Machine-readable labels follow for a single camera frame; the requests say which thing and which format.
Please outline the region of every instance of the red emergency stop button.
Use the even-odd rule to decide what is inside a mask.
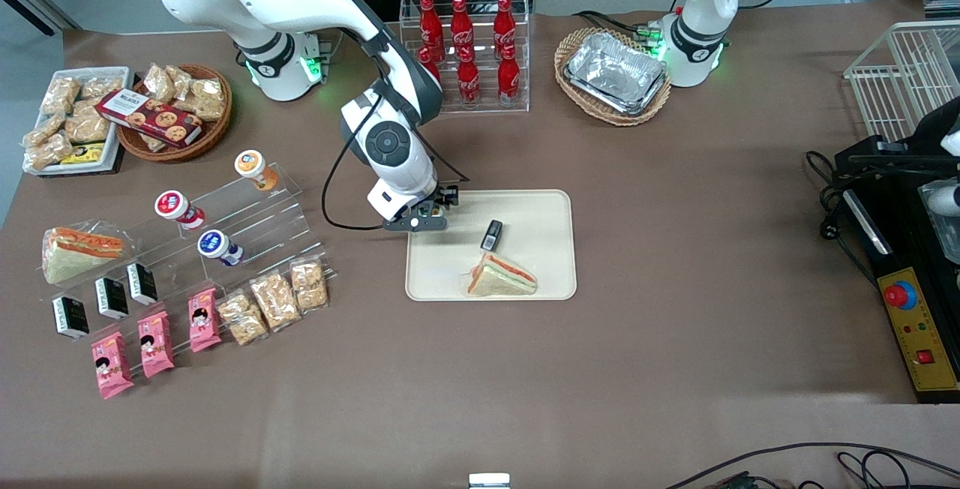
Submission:
[[[901,308],[903,311],[909,311],[917,305],[917,291],[905,280],[898,280],[897,283],[886,287],[883,298],[887,304]]]

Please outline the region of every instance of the brown tabletop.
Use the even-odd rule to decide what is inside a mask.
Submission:
[[[709,81],[674,89],[650,123],[614,129],[553,79],[554,48],[583,22],[536,17],[531,112],[423,130],[469,188],[572,199],[576,295],[487,304],[410,301],[405,236],[323,222],[340,106],[375,75],[352,43],[327,85],[274,103],[225,34],[69,31],[69,68],[203,63],[230,79],[236,108],[199,160],[128,157],[117,175],[20,182],[0,233],[0,476],[24,487],[426,488],[505,471],[517,488],[657,488],[803,440],[955,463],[960,409],[913,404],[877,294],[817,235],[820,185],[803,168],[804,151],[832,155],[860,137],[842,70],[888,25],[922,18],[920,0],[742,11]],[[234,179],[246,148],[303,186],[340,273],[332,306],[101,400],[89,349],[58,336],[38,301],[42,233],[92,217],[138,223],[170,186],[202,194]],[[335,218],[375,222],[374,179],[348,157]],[[792,451],[694,486],[744,469],[846,483],[828,451]]]

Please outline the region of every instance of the pink snack package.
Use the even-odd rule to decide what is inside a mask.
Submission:
[[[137,321],[140,331],[140,360],[143,373],[150,379],[157,373],[174,368],[173,345],[170,344],[170,321],[161,311]]]
[[[123,335],[119,331],[100,339],[92,349],[93,363],[97,366],[97,386],[103,399],[110,399],[134,385],[123,350]]]
[[[187,302],[190,315],[190,350],[198,353],[221,341],[217,311],[213,310],[215,288],[193,295]]]

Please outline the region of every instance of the red bottle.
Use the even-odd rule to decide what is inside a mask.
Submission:
[[[430,49],[421,46],[417,51],[417,56],[419,61],[423,64],[427,71],[430,71],[430,74],[436,77],[436,81],[440,81],[440,69],[437,68],[436,63],[433,62],[433,59],[430,56]]]
[[[446,57],[443,49],[443,25],[433,8],[433,0],[421,0],[421,37],[423,46],[429,49],[432,62],[442,62]]]
[[[517,65],[517,47],[504,45],[500,69],[496,70],[500,105],[513,109],[521,96],[521,66]]]
[[[514,46],[517,22],[514,21],[514,14],[511,13],[514,7],[513,0],[497,0],[496,6],[498,11],[493,20],[493,54],[497,59],[501,59],[503,47]]]
[[[467,16],[467,0],[453,0],[453,20],[450,21],[453,49],[457,53],[469,47],[473,51],[473,22]]]
[[[480,105],[480,71],[473,62],[473,46],[457,49],[460,66],[457,67],[457,86],[460,89],[460,102],[467,110]]]

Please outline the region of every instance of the bread slice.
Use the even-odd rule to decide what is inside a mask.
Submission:
[[[466,288],[471,296],[525,296],[537,292],[537,277],[517,264],[485,253]]]

